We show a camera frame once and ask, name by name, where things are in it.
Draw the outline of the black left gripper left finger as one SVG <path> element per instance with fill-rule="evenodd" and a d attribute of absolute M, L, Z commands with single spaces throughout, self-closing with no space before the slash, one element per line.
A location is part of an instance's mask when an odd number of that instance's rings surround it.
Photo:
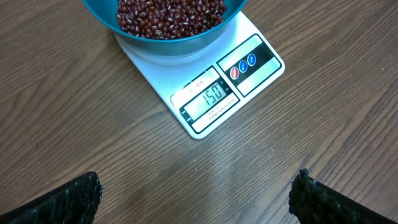
<path fill-rule="evenodd" d="M 3 224 L 92 224 L 103 187 L 90 171 L 1 215 Z"/>

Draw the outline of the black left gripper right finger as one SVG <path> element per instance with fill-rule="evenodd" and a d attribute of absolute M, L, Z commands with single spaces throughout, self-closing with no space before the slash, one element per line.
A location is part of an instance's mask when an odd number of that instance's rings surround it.
<path fill-rule="evenodd" d="M 289 213 L 301 224 L 397 224 L 311 178 L 306 168 L 292 182 Z"/>

